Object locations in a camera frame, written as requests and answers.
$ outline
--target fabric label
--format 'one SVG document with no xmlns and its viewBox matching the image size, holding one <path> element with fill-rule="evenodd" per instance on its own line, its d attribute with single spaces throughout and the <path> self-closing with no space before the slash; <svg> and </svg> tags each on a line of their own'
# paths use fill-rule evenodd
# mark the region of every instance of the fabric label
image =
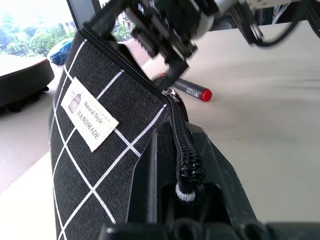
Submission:
<svg viewBox="0 0 320 240">
<path fill-rule="evenodd" d="M 61 106 L 93 153 L 119 124 L 75 77 Z"/>
</svg>

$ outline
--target black marker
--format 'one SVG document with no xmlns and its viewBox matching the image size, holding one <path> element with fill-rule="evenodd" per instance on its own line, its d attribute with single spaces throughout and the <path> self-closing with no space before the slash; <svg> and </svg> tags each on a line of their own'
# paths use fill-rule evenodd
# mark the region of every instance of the black marker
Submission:
<svg viewBox="0 0 320 240">
<path fill-rule="evenodd" d="M 204 102 L 208 102 L 212 98 L 212 92 L 210 89 L 190 81 L 186 81 L 180 77 L 172 86 Z"/>
</svg>

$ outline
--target car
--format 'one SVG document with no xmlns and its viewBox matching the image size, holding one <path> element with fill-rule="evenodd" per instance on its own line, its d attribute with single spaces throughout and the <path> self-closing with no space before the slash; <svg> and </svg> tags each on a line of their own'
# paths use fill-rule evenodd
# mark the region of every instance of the car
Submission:
<svg viewBox="0 0 320 240">
<path fill-rule="evenodd" d="M 74 42 L 74 37 L 67 38 L 57 43 L 47 54 L 49 61 L 55 65 L 61 66 L 65 63 L 68 53 Z"/>
</svg>

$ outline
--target white line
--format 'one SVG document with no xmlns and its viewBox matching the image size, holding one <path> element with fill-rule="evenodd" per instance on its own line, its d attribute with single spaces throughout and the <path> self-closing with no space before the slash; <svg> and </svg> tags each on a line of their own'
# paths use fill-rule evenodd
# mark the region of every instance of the white line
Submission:
<svg viewBox="0 0 320 240">
<path fill-rule="evenodd" d="M 71 82 L 72 82 L 73 79 L 72 79 L 70 73 L 67 71 L 66 65 L 63 65 L 63 69 L 64 69 L 64 72 L 65 72 L 66 76 L 69 77 L 69 79 L 70 79 Z"/>
<path fill-rule="evenodd" d="M 56 213 L 57 213 L 57 215 L 58 215 L 60 227 L 61 227 L 61 229 L 62 229 L 64 226 L 63 226 L 63 224 L 62 224 L 61 217 L 60 217 L 60 213 L 59 213 L 59 209 L 58 209 L 57 197 L 56 197 L 56 190 L 55 190 L 55 183 L 52 182 L 52 185 L 53 185 L 53 196 L 54 196 L 54 203 L 55 203 Z M 62 234 L 63 234 L 63 236 L 64 236 L 64 239 L 67 240 L 67 236 L 66 236 L 65 231 L 63 231 Z"/>
<path fill-rule="evenodd" d="M 123 152 L 117 157 L 117 159 L 112 163 L 112 165 L 108 168 L 107 172 L 108 174 L 110 173 L 110 171 L 117 165 L 117 163 L 120 161 L 120 159 L 126 154 L 126 152 L 128 152 L 130 149 L 129 147 L 127 147 L 125 150 L 123 150 Z M 68 220 L 65 222 L 65 225 L 63 226 L 62 230 L 65 230 L 68 226 L 68 224 L 71 222 L 71 220 L 74 218 L 74 216 L 77 214 L 77 212 L 80 210 L 80 208 L 82 207 L 82 205 L 88 200 L 88 198 L 91 196 L 91 194 L 96 191 L 97 187 L 99 187 L 100 183 L 103 181 L 102 178 L 99 179 L 99 181 L 93 186 L 93 188 L 90 190 L 90 192 L 84 197 L 84 199 L 80 202 L 80 204 L 75 208 L 75 210 L 73 211 L 73 213 L 70 215 L 70 217 L 68 218 Z M 62 236 L 62 230 L 59 234 L 58 240 L 60 240 L 61 236 Z"/>
<path fill-rule="evenodd" d="M 158 118 L 160 117 L 161 113 L 163 112 L 163 110 L 165 109 L 166 106 L 167 106 L 167 104 L 163 105 L 163 107 L 155 115 L 154 119 L 149 123 L 149 125 L 140 133 L 139 136 L 136 137 L 135 140 L 133 140 L 133 142 L 131 143 L 132 145 L 134 145 L 137 141 L 139 141 L 139 139 L 142 138 L 143 135 L 145 135 L 146 132 L 156 123 L 156 121 L 158 120 Z"/>
<path fill-rule="evenodd" d="M 87 42 L 87 39 L 85 39 L 81 45 L 79 46 L 78 50 L 76 51 L 76 54 L 74 55 L 74 58 L 72 60 L 72 63 L 70 65 L 70 68 L 69 68 L 69 71 L 68 73 L 70 72 L 72 66 L 74 65 L 75 61 L 76 61 L 76 58 L 81 50 L 81 48 L 83 47 L 83 45 Z M 63 84 L 62 84 L 62 87 L 61 87 L 61 90 L 60 90 L 60 93 L 59 93 L 59 97 L 58 97 L 58 101 L 56 102 L 56 105 L 55 105 L 55 98 L 52 99 L 52 105 L 53 105 L 53 116 L 52 116 L 52 120 L 51 120 L 51 126 L 50 126 L 50 132 L 49 132 L 49 145 L 51 146 L 51 136 L 52 136 L 52 126 L 53 126 L 53 122 L 55 120 L 55 112 L 57 111 L 57 107 L 59 105 L 59 101 L 60 101 L 60 97 L 61 97 L 61 93 L 62 93 L 62 90 L 64 89 L 64 86 L 66 84 L 66 81 L 67 81 L 67 78 L 68 78 L 68 75 L 65 76 L 65 79 L 63 81 Z"/>
<path fill-rule="evenodd" d="M 57 165 L 58 165 L 58 162 L 61 158 L 61 155 L 62 153 L 64 152 L 65 148 L 66 148 L 66 145 L 68 144 L 70 138 L 72 137 L 72 135 L 74 134 L 76 128 L 74 127 L 73 130 L 71 131 L 70 135 L 68 136 L 68 138 L 66 139 L 65 141 L 65 144 L 63 144 L 63 148 L 61 149 L 60 153 L 59 153 L 59 156 L 58 156 L 58 159 L 56 160 L 55 162 L 55 166 L 54 166 L 54 170 L 53 170 L 53 173 L 52 173 L 52 180 L 54 180 L 55 178 L 55 173 L 56 173 L 56 169 L 57 169 Z"/>
<path fill-rule="evenodd" d="M 73 61 L 72 61 L 71 65 L 70 65 L 70 68 L 69 68 L 68 73 L 70 73 L 71 68 L 72 68 L 72 66 L 73 66 L 74 63 L 75 63 L 75 61 L 76 61 L 76 59 L 77 59 L 77 56 L 78 56 L 81 48 L 85 45 L 86 42 L 87 42 L 87 39 L 85 39 L 85 40 L 81 43 L 81 45 L 79 46 L 78 50 L 76 51 L 76 54 L 74 55 L 74 58 L 73 58 Z M 59 97 L 58 97 L 58 101 L 56 102 L 56 108 L 57 108 L 58 105 L 59 105 L 59 101 L 60 101 L 60 97 L 61 97 L 61 94 L 62 94 L 62 90 L 64 89 L 64 86 L 65 86 L 65 84 L 66 84 L 67 78 L 68 78 L 68 75 L 65 76 L 65 79 L 64 79 L 63 85 L 62 85 L 62 87 L 61 87 Z"/>
<path fill-rule="evenodd" d="M 98 195 L 98 193 L 93 189 L 93 187 L 91 186 L 90 182 L 88 181 L 88 179 L 86 178 L 86 176 L 84 175 L 84 173 L 81 171 L 79 165 L 77 164 L 77 162 L 75 161 L 74 157 L 72 156 L 68 146 L 66 145 L 66 142 L 64 140 L 64 137 L 62 135 L 62 131 L 59 125 L 59 121 L 57 118 L 57 113 L 54 113 L 54 117 L 55 117 L 55 121 L 56 121 L 56 125 L 58 127 L 58 131 L 60 133 L 62 142 L 65 146 L 65 150 L 67 151 L 72 163 L 74 164 L 75 168 L 77 169 L 77 171 L 79 172 L 79 174 L 81 175 L 82 179 L 84 180 L 84 182 L 86 183 L 86 185 L 88 186 L 88 188 L 90 189 L 90 191 L 92 191 L 94 193 L 94 195 L 96 196 L 97 200 L 99 201 L 99 203 L 101 204 L 101 206 L 103 207 L 103 209 L 105 210 L 106 214 L 108 215 L 108 217 L 111 219 L 112 223 L 116 223 L 115 218 L 112 216 L 110 210 L 107 208 L 106 204 L 102 201 L 101 197 Z"/>
<path fill-rule="evenodd" d="M 160 110 L 159 112 L 155 115 L 155 117 L 153 118 L 153 120 L 151 121 L 151 123 L 142 131 L 142 133 L 139 134 L 139 136 L 136 137 L 136 139 L 131 143 L 131 145 L 134 145 L 137 141 L 139 141 L 140 138 L 142 138 L 146 132 L 156 123 L 156 121 L 158 120 L 159 116 L 161 115 L 161 113 L 163 112 L 163 110 L 165 109 L 167 105 L 165 104 Z M 93 186 L 93 188 L 90 190 L 90 192 L 85 196 L 85 198 L 81 201 L 81 203 L 76 207 L 76 209 L 73 211 L 73 213 L 70 215 L 70 217 L 68 218 L 68 220 L 65 222 L 65 225 L 63 226 L 60 234 L 59 234 L 59 238 L 58 240 L 60 240 L 63 231 L 66 229 L 66 227 L 68 226 L 68 224 L 71 222 L 71 220 L 73 219 L 73 217 L 77 214 L 77 212 L 79 211 L 79 209 L 81 208 L 81 206 L 85 203 L 85 201 L 87 201 L 87 199 L 90 197 L 90 195 L 97 189 L 97 187 L 99 187 L 99 185 L 102 183 L 102 181 L 109 175 L 109 173 L 114 169 L 114 167 L 118 164 L 118 162 L 122 159 L 122 157 L 130 150 L 129 146 L 123 150 L 123 152 L 116 158 L 116 160 L 111 164 L 111 166 L 106 170 L 106 172 L 100 177 L 100 179 L 96 182 L 96 184 Z"/>
<path fill-rule="evenodd" d="M 115 80 L 117 80 L 117 78 L 124 72 L 125 70 L 121 70 L 120 72 L 118 72 L 117 75 L 114 76 L 114 78 L 112 78 L 112 80 L 109 82 L 109 84 L 102 90 L 102 92 L 100 92 L 100 94 L 96 97 L 97 100 L 99 100 L 99 98 L 101 98 L 101 96 L 107 91 L 108 88 L 110 88 L 110 86 L 114 83 Z"/>
<path fill-rule="evenodd" d="M 121 132 L 118 129 L 114 129 L 114 132 L 124 141 L 124 143 L 137 155 L 139 158 L 141 157 L 141 153 L 138 152 L 134 146 L 128 140 L 121 134 Z"/>
</svg>

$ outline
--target red marker cap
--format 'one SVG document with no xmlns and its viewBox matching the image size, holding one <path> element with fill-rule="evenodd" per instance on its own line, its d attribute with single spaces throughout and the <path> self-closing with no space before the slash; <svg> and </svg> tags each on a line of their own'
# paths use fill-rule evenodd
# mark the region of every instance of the red marker cap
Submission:
<svg viewBox="0 0 320 240">
<path fill-rule="evenodd" d="M 212 92 L 210 89 L 206 88 L 201 94 L 201 100 L 204 102 L 208 102 L 212 98 Z"/>
</svg>

